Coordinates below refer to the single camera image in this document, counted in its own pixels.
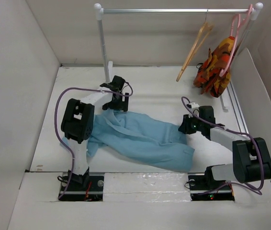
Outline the light blue trousers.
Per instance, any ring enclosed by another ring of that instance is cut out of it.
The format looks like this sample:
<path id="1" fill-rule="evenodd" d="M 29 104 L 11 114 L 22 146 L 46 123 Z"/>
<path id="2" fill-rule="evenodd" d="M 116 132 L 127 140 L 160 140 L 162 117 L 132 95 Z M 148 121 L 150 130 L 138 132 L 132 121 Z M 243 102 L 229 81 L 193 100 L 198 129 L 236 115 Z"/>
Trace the light blue trousers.
<path id="1" fill-rule="evenodd" d="M 103 111 L 94 117 L 87 156 L 108 146 L 121 156 L 149 166 L 189 172 L 195 150 L 175 124 L 155 120 L 146 114 Z"/>

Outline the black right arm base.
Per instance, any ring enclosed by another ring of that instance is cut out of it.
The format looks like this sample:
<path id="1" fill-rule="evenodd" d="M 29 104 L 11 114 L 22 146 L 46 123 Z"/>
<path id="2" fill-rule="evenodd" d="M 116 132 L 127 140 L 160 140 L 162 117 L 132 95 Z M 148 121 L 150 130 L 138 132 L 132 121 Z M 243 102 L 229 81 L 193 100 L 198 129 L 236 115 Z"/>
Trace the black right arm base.
<path id="1" fill-rule="evenodd" d="M 191 201 L 235 201 L 226 181 L 216 181 L 205 173 L 189 173 L 185 188 L 190 191 Z"/>

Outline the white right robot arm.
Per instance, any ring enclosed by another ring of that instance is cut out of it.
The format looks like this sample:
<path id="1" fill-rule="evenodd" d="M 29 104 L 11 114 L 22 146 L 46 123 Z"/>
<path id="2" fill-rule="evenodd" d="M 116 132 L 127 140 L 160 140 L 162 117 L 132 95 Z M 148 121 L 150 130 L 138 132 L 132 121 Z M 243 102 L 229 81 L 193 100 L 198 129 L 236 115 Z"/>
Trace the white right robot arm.
<path id="1" fill-rule="evenodd" d="M 271 179 L 271 157 L 265 140 L 217 124 L 211 106 L 188 103 L 185 108 L 189 113 L 183 117 L 179 127 L 181 133 L 191 135 L 199 132 L 209 141 L 222 145 L 232 153 L 231 164 L 206 168 L 203 177 L 205 186 L 214 189 L 221 182 L 239 182 L 253 191 L 260 191 L 264 181 Z"/>

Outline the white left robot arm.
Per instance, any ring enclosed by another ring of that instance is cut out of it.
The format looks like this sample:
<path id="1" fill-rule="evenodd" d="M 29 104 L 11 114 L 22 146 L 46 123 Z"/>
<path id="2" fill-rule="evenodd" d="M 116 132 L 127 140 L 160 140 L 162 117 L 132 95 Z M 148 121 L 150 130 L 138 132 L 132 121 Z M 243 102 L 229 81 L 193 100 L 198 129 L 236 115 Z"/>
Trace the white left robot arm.
<path id="1" fill-rule="evenodd" d="M 87 145 L 93 132 L 94 112 L 96 109 L 114 109 L 126 112 L 130 93 L 123 93 L 129 85 L 122 77 L 115 75 L 111 82 L 102 83 L 97 90 L 89 90 L 90 95 L 82 99 L 69 99 L 62 123 L 57 125 L 54 114 L 54 126 L 59 142 L 71 153 L 72 166 L 65 177 L 61 177 L 62 197 L 69 192 L 86 191 L 90 186 L 89 165 L 87 163 Z"/>

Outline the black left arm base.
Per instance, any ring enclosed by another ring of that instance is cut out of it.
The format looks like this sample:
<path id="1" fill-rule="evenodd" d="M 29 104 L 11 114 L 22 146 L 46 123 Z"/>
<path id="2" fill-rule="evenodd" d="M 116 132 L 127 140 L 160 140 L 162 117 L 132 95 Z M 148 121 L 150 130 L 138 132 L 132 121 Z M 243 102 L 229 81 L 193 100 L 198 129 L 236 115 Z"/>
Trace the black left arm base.
<path id="1" fill-rule="evenodd" d="M 86 172 L 84 175 L 76 175 L 73 173 L 70 183 L 67 184 L 69 175 L 70 171 L 57 177 L 60 181 L 59 201 L 102 201 L 104 174 Z"/>

